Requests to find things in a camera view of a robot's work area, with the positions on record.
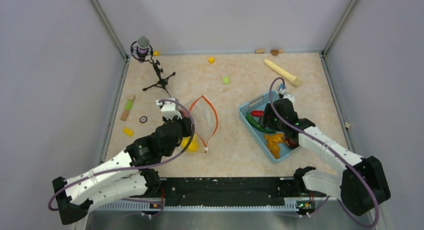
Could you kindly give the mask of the dark red toy apple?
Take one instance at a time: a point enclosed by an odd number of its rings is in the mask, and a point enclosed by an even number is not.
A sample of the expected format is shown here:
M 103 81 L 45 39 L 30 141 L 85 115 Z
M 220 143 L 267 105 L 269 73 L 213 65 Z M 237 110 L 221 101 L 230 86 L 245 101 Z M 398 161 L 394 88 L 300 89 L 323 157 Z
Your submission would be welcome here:
M 297 147 L 299 147 L 299 144 L 295 140 L 293 140 L 293 139 L 286 138 L 285 139 L 285 143 L 286 143 L 287 148 L 288 149 L 291 149 L 291 150 L 296 149 Z

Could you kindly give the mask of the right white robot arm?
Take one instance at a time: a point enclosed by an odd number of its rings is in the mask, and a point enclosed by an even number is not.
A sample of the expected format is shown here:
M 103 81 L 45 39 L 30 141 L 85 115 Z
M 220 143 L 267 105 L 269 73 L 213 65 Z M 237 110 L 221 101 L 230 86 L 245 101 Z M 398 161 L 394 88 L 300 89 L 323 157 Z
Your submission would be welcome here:
M 265 135 L 272 156 L 280 155 L 280 145 L 295 150 L 299 147 L 313 152 L 329 165 L 335 175 L 308 166 L 295 171 L 293 189 L 306 196 L 318 191 L 337 198 L 356 216 L 389 200 L 391 192 L 382 163 L 374 156 L 362 157 L 342 147 L 324 135 L 307 118 L 299 118 L 289 99 L 266 103 L 259 126 L 271 134 Z

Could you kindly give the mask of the clear orange-zip bag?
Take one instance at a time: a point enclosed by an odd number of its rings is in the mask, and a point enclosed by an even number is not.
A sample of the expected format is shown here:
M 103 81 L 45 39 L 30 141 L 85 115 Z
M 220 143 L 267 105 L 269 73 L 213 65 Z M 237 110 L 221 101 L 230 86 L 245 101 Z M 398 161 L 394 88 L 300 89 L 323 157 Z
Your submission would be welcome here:
M 199 146 L 198 152 L 207 153 L 209 142 L 219 126 L 217 111 L 204 95 L 189 101 L 187 106 L 195 123 L 195 134 Z

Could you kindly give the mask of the red toy chili pepper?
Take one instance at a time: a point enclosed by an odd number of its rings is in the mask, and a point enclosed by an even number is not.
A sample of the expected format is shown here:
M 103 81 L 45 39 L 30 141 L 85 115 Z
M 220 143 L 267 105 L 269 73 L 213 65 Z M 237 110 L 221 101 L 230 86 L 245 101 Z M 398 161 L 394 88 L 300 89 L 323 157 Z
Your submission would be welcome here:
M 251 116 L 253 116 L 253 117 L 263 117 L 263 115 L 264 115 L 264 111 L 261 111 L 261 110 L 253 110 L 253 111 L 251 111 Z

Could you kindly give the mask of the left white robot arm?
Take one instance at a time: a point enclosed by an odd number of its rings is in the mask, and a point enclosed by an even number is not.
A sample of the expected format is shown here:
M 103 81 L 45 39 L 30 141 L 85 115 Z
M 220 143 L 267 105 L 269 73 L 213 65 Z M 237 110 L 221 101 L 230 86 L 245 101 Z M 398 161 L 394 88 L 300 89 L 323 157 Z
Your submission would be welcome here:
M 54 179 L 48 209 L 69 225 L 116 200 L 157 195 L 161 182 L 154 168 L 173 161 L 183 138 L 192 141 L 194 134 L 191 116 L 164 119 L 155 132 L 136 139 L 110 160 L 78 176 Z

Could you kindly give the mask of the yellow toy lemon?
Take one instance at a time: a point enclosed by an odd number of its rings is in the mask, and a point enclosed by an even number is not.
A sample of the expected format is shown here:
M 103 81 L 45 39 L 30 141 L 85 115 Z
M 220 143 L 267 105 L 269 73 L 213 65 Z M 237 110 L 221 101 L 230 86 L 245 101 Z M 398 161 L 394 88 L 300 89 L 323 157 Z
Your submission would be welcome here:
M 199 141 L 198 141 L 197 135 L 195 134 L 193 136 L 193 139 L 190 142 L 190 144 L 188 144 L 189 139 L 190 139 L 190 137 L 184 137 L 182 139 L 182 141 L 181 141 L 181 148 L 185 148 L 188 145 L 186 151 L 188 151 L 188 152 L 198 152 L 198 150 L 199 150 Z

